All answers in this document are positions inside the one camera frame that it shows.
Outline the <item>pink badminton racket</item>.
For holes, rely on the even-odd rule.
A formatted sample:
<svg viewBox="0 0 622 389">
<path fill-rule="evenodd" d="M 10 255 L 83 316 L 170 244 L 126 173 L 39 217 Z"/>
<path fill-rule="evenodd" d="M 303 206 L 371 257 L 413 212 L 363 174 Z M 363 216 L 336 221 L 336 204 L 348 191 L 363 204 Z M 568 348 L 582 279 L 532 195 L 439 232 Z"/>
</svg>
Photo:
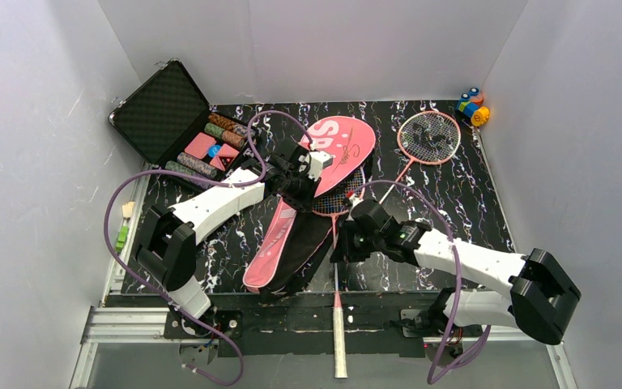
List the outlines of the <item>pink badminton racket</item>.
<svg viewBox="0 0 622 389">
<path fill-rule="evenodd" d="M 338 219 L 348 212 L 348 208 L 343 201 L 348 195 L 351 196 L 351 193 L 355 192 L 356 189 L 364 183 L 364 170 L 357 169 L 340 182 L 333 190 L 329 190 L 314 200 L 313 212 L 319 216 L 330 217 L 333 248 L 336 247 L 338 241 Z M 348 378 L 343 306 L 339 291 L 339 270 L 337 264 L 334 265 L 333 339 L 334 377 L 336 379 Z"/>
<path fill-rule="evenodd" d="M 442 165 L 452 159 L 461 143 L 461 130 L 450 115 L 423 111 L 399 127 L 397 142 L 408 157 L 406 166 L 395 179 L 399 182 L 414 163 Z"/>
</svg>

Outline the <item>pink racket bag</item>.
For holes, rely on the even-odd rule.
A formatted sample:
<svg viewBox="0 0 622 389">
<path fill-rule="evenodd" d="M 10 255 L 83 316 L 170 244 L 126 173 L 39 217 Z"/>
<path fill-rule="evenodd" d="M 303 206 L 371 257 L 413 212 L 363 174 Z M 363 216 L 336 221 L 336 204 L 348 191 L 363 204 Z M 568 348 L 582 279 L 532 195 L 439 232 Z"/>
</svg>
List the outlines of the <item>pink racket bag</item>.
<svg viewBox="0 0 622 389">
<path fill-rule="evenodd" d="M 366 177 L 376 146 L 374 129 L 347 116 L 323 118 L 308 128 L 316 149 L 333 157 L 324 169 L 314 202 L 321 209 L 299 212 L 282 199 L 266 231 L 262 246 L 248 264 L 243 284 L 262 298 L 294 294 L 313 278 L 314 266 L 325 257 L 337 235 L 346 184 Z"/>
</svg>

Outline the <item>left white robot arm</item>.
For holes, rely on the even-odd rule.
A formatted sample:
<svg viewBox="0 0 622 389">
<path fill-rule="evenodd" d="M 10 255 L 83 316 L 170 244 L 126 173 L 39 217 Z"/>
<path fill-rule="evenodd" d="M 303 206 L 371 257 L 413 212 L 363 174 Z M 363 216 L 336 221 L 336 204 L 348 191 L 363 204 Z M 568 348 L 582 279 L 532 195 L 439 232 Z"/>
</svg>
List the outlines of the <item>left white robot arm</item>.
<svg viewBox="0 0 622 389">
<path fill-rule="evenodd" d="M 287 237 L 295 217 L 311 208 L 322 171 L 332 165 L 331 154 L 291 143 L 262 163 L 250 160 L 222 186 L 214 186 L 171 208 L 152 207 L 137 241 L 135 259 L 167 292 L 173 303 L 201 318 L 211 301 L 196 271 L 198 244 L 225 221 L 269 195 L 283 199 L 274 227 L 276 241 Z"/>
</svg>

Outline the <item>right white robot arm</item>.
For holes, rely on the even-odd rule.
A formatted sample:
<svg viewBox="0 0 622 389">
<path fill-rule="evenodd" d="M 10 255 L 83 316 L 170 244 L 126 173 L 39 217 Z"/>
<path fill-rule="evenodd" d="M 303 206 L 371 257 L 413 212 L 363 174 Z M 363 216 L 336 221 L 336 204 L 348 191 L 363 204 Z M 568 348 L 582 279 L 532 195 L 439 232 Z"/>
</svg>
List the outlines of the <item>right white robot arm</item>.
<svg viewBox="0 0 622 389">
<path fill-rule="evenodd" d="M 381 253 L 397 263 L 459 275 L 482 291 L 448 288 L 429 309 L 444 327 L 514 327 L 543 344 L 563 338 L 582 293 L 548 251 L 506 253 L 455 238 L 423 222 L 397 221 L 375 200 L 349 198 L 349 217 L 339 231 L 341 256 L 350 263 Z"/>
</svg>

